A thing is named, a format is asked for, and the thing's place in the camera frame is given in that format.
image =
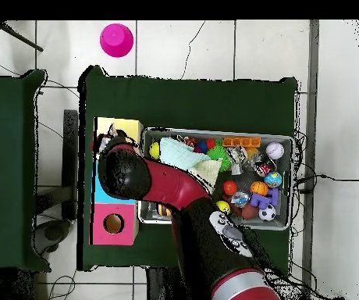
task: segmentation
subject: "white ball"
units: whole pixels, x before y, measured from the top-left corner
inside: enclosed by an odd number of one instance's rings
[[[276,215],[276,211],[273,205],[268,204],[266,209],[260,209],[258,211],[258,217],[263,221],[272,221]]]
[[[265,153],[273,160],[277,160],[283,156],[283,146],[280,143],[271,143],[268,144],[265,149]]]

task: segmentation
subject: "metal tray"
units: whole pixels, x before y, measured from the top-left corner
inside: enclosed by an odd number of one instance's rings
[[[260,137],[261,147],[260,151],[264,151],[265,147],[271,142],[279,142],[284,147],[283,157],[275,161],[276,171],[283,176],[283,184],[279,187],[279,203],[276,206],[276,217],[273,221],[267,222],[260,220],[258,217],[252,220],[245,220],[241,216],[234,216],[231,214],[230,218],[235,224],[244,224],[252,229],[261,230],[285,230],[292,220],[292,197],[293,197],[293,160],[294,160],[294,146],[295,142],[292,137],[275,136],[269,134],[247,134],[221,131],[203,131],[203,130],[186,130],[186,129],[159,129],[154,127],[145,128],[141,135],[141,152],[145,156],[150,157],[148,150],[153,142],[153,138],[173,137],[177,134],[183,137],[190,137],[206,140],[208,138],[223,138],[223,137]],[[215,190],[211,197],[214,201],[221,200],[222,183],[228,179],[234,180],[238,185],[240,191],[249,191],[249,187],[255,180],[262,180],[253,170],[245,171],[241,175],[233,176],[230,171],[220,173]],[[143,223],[157,223],[170,224],[170,218],[153,217],[153,203],[138,202],[137,213],[140,222]]]

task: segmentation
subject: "soccer ball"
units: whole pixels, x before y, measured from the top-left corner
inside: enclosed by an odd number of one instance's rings
[[[258,211],[258,217],[263,221],[272,221],[276,215],[275,208],[273,205],[268,204],[266,209],[260,209]]]

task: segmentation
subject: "pink cup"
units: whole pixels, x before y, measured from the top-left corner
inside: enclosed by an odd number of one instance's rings
[[[110,24],[101,32],[101,47],[114,58],[127,55],[133,47],[133,34],[122,24]]]

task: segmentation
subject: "green table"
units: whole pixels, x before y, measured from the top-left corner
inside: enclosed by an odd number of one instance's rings
[[[48,271],[31,240],[35,215],[34,96],[45,72],[0,77],[0,267]]]
[[[96,116],[139,120],[144,127],[281,134],[293,136],[297,82],[258,80],[163,80],[107,77],[99,66],[81,75],[78,268],[98,266],[176,266],[170,225],[140,223],[132,246],[89,245],[91,146]],[[289,231],[256,231],[272,263],[287,273]]]

